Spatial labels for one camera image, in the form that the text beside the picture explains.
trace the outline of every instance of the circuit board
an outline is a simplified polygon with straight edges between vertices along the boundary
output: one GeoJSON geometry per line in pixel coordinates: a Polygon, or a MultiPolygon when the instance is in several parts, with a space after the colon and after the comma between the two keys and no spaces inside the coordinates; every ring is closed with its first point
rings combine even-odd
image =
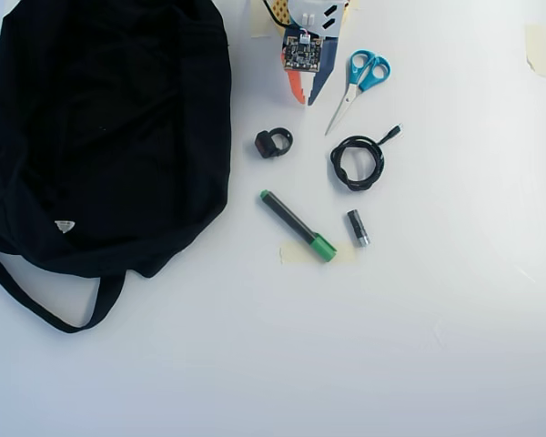
{"type": "Polygon", "coordinates": [[[321,65],[322,38],[287,36],[285,40],[285,69],[317,73],[321,65]]]}

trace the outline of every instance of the marker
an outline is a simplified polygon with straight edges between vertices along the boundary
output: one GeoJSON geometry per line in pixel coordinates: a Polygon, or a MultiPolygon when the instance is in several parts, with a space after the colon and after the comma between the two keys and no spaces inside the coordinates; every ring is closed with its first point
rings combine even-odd
{"type": "Polygon", "coordinates": [[[273,211],[280,216],[283,221],[290,225],[291,228],[295,230],[299,236],[302,237],[309,244],[309,246],[314,249],[318,255],[320,255],[320,257],[322,257],[324,261],[330,262],[334,259],[338,251],[321,235],[308,228],[308,226],[306,226],[306,224],[301,221],[298,216],[291,212],[288,207],[283,205],[277,196],[268,190],[264,190],[261,192],[261,199],[268,207],[273,209],[273,211]]]}

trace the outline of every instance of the scissor blade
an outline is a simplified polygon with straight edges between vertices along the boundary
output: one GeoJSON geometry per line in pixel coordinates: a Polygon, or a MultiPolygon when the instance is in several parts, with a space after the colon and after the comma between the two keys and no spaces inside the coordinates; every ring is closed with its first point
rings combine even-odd
{"type": "Polygon", "coordinates": [[[349,107],[352,105],[356,97],[358,96],[358,86],[350,84],[348,86],[348,92],[342,99],[339,104],[338,111],[334,114],[334,117],[329,122],[328,130],[326,130],[326,135],[333,130],[333,128],[339,123],[339,121],[344,117],[348,112],[349,107]]]}

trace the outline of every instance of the bag handle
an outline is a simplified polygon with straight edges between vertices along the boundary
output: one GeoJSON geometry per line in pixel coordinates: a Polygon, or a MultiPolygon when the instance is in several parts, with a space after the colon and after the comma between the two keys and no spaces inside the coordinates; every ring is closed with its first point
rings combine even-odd
{"type": "Polygon", "coordinates": [[[125,280],[125,273],[101,278],[99,282],[99,289],[97,291],[97,299],[93,310],[93,316],[91,316],[91,320],[85,326],[78,328],[60,320],[56,315],[32,300],[32,298],[20,288],[14,278],[10,275],[10,273],[8,273],[4,265],[0,262],[0,285],[2,285],[2,287],[8,291],[8,294],[10,294],[10,296],[12,296],[22,306],[31,310],[46,323],[57,328],[58,330],[61,330],[62,332],[66,332],[67,334],[73,334],[82,330],[91,329],[103,321],[107,313],[116,304],[117,298],[119,298],[119,295],[121,294],[121,289],[123,289],[125,280]]]}

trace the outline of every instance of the white triangle logo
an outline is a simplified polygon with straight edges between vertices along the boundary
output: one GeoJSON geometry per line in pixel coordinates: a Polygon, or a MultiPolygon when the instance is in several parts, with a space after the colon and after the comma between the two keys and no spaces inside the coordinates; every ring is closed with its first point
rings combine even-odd
{"type": "Polygon", "coordinates": [[[58,230],[66,234],[69,230],[75,227],[74,221],[66,221],[66,220],[59,220],[56,221],[56,226],[58,227],[58,230]]]}

